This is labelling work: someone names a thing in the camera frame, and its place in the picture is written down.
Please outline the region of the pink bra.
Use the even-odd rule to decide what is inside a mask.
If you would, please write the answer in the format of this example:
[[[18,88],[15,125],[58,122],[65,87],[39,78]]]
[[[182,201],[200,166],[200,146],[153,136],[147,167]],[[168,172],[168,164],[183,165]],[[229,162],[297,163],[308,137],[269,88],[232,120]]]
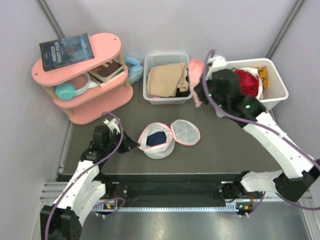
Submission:
[[[202,102],[200,101],[195,91],[195,87],[201,81],[201,76],[202,76],[204,67],[205,65],[203,61],[198,58],[192,58],[189,61],[189,67],[188,67],[189,91],[192,94],[192,98],[194,100],[196,108],[200,107],[202,104]]]

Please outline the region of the navy blue lace bra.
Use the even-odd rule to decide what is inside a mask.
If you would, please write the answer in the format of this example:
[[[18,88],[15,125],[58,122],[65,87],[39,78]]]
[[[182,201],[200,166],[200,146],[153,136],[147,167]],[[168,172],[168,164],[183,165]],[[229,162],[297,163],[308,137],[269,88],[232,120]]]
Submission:
[[[164,131],[158,131],[146,138],[146,145],[149,147],[158,146],[167,142],[167,136]]]

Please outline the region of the pink white mesh laundry bag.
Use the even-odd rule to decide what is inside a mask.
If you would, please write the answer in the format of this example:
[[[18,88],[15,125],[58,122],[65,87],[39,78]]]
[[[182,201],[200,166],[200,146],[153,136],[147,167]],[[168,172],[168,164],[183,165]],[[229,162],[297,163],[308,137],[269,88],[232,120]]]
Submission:
[[[165,132],[166,143],[147,146],[147,137],[156,132]],[[168,157],[175,148],[175,143],[184,146],[194,146],[201,138],[200,130],[191,122],[183,119],[178,119],[172,122],[171,125],[166,125],[161,122],[149,124],[141,133],[138,143],[139,149],[152,159],[163,159]]]

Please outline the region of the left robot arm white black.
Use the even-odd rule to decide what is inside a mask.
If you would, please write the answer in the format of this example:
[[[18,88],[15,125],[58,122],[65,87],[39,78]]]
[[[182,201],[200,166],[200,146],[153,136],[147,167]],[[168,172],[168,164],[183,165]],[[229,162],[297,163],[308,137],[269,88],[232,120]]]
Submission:
[[[114,187],[96,180],[105,162],[115,153],[124,154],[139,146],[117,119],[104,120],[93,131],[89,147],[59,197],[40,211],[42,240],[78,240],[84,222],[100,198],[109,198]]]

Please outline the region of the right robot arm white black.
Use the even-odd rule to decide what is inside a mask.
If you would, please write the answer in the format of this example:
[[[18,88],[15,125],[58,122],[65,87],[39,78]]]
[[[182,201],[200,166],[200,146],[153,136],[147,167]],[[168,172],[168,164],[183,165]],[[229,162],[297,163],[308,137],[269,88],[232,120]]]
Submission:
[[[283,132],[264,105],[246,95],[234,71],[222,69],[206,75],[202,68],[189,69],[195,99],[213,106],[253,136],[277,161],[281,170],[243,171],[228,184],[227,198],[245,198],[252,192],[273,192],[297,202],[320,176],[319,164]]]

